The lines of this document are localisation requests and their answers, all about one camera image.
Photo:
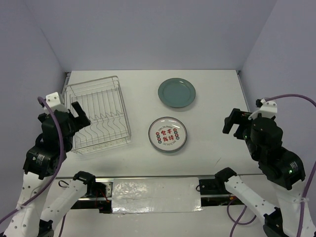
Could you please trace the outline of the teal green plate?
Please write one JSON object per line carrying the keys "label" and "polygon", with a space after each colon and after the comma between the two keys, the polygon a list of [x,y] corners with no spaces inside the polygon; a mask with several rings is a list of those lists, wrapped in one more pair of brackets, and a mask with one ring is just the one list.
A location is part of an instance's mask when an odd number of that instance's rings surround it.
{"label": "teal green plate", "polygon": [[170,78],[160,84],[158,97],[168,107],[184,108],[194,102],[196,89],[188,80]]}

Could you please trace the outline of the white plate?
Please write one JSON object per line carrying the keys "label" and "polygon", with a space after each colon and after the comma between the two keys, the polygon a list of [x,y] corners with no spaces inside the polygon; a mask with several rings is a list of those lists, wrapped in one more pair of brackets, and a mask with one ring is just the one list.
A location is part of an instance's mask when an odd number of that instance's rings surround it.
{"label": "white plate", "polygon": [[156,151],[158,151],[158,152],[160,152],[162,154],[175,154],[175,153],[177,153],[177,152],[179,152],[179,151],[181,151],[183,149],[183,147],[179,147],[179,148],[175,148],[175,149],[172,149],[172,150],[168,150],[168,149],[166,150],[166,149],[162,149],[162,148],[159,148],[159,147],[156,147],[156,146],[153,146],[153,148]]}
{"label": "white plate", "polygon": [[152,146],[172,150],[184,147],[188,132],[184,124],[173,117],[162,117],[152,122],[148,130]]}

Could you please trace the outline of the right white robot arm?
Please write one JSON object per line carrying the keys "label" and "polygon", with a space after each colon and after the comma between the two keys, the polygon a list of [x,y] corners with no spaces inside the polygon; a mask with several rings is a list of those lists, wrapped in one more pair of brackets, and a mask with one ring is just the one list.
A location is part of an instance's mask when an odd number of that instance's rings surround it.
{"label": "right white robot arm", "polygon": [[243,140],[266,180],[248,186],[227,167],[215,174],[215,188],[239,199],[260,220],[268,237],[314,237],[316,226],[306,199],[306,174],[302,160],[282,145],[283,130],[275,115],[233,109],[224,119],[223,133],[238,125],[234,137]]}

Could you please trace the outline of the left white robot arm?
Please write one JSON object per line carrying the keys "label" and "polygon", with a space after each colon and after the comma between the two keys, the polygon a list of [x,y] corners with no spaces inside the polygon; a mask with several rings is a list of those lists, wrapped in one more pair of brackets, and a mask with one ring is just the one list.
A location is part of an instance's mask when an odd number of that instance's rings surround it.
{"label": "left white robot arm", "polygon": [[16,208],[1,219],[11,219],[2,237],[52,237],[77,200],[91,197],[97,190],[96,177],[79,171],[64,192],[44,206],[51,184],[73,147],[74,135],[91,122],[79,102],[72,103],[76,117],[62,102],[54,107],[40,97],[39,103],[46,110],[38,116],[42,132],[26,153],[22,190]]}

